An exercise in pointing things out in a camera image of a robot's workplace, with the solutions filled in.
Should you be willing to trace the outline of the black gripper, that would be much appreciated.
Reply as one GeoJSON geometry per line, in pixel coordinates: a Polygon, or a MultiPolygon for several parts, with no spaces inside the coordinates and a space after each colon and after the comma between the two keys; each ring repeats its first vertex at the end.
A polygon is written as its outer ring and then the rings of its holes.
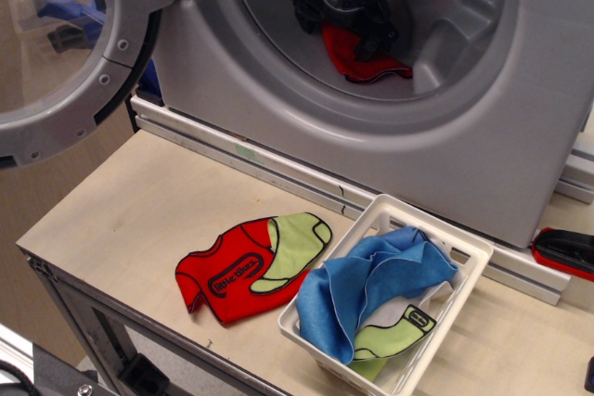
{"type": "Polygon", "coordinates": [[[355,59],[366,62],[390,54],[399,37],[392,24],[390,0],[291,0],[301,29],[312,34],[323,21],[361,37],[355,59]]]}

